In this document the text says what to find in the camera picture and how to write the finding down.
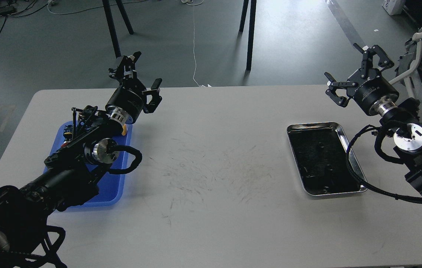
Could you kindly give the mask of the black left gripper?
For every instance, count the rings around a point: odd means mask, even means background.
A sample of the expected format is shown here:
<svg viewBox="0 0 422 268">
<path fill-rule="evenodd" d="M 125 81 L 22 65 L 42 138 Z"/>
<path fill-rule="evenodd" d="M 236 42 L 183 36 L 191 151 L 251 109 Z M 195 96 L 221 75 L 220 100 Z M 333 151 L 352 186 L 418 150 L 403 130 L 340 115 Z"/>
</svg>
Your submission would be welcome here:
<svg viewBox="0 0 422 268">
<path fill-rule="evenodd" d="M 117 58 L 116 68 L 108 69 L 109 77 L 118 81 L 120 87 L 112 94 L 105 108 L 109 113 L 114 109 L 126 112 L 128 114 L 126 124 L 134 124 L 142 111 L 145 114 L 155 112 L 162 101 L 160 96 L 162 78 L 157 78 L 147 90 L 137 77 L 135 64 L 141 55 L 141 51 L 136 51 L 132 55 L 123 55 Z M 151 100 L 146 103 L 148 96 L 151 96 Z"/>
</svg>

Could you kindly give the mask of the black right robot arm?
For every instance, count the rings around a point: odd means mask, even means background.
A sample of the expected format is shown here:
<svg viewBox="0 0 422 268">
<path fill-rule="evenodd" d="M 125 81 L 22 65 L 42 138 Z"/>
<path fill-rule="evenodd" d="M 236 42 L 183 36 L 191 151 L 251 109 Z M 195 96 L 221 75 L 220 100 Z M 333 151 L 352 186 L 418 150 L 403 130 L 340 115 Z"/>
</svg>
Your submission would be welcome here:
<svg viewBox="0 0 422 268">
<path fill-rule="evenodd" d="M 379 45 L 362 48 L 355 43 L 353 46 L 362 54 L 361 67 L 345 82 L 338 82 L 326 72 L 328 89 L 325 93 L 340 107 L 346 107 L 350 100 L 354 100 L 366 115 L 379 115 L 381 119 L 379 127 L 369 124 L 350 141 L 345 153 L 348 171 L 354 180 L 371 191 L 395 200 L 422 204 L 422 121 L 418 116 L 420 101 L 408 98 L 396 105 L 399 93 L 382 75 L 382 71 L 393 67 L 394 62 Z M 408 168 L 405 179 L 420 197 L 382 190 L 364 181 L 354 171 L 349 155 L 357 139 L 366 132 L 372 132 L 376 137 L 376 154 L 387 162 Z"/>
</svg>

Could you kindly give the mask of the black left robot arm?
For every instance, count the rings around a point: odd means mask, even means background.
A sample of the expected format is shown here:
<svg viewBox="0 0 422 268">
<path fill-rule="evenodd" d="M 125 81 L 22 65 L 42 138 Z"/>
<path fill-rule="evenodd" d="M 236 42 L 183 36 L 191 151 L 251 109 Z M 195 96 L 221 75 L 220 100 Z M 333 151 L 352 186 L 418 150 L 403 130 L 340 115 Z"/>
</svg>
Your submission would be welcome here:
<svg viewBox="0 0 422 268">
<path fill-rule="evenodd" d="M 141 163 L 139 150 L 113 140 L 141 112 L 155 112 L 162 101 L 162 79 L 147 89 L 137 77 L 140 56 L 140 51 L 122 56 L 117 68 L 109 69 L 119 86 L 105 110 L 90 105 L 73 108 L 70 133 L 65 144 L 44 160 L 45 173 L 22 188 L 0 187 L 0 268 L 38 268 L 47 263 L 66 267 L 57 254 L 66 231 L 48 225 L 48 216 L 98 195 L 98 182 L 106 173 L 128 174 Z"/>
</svg>

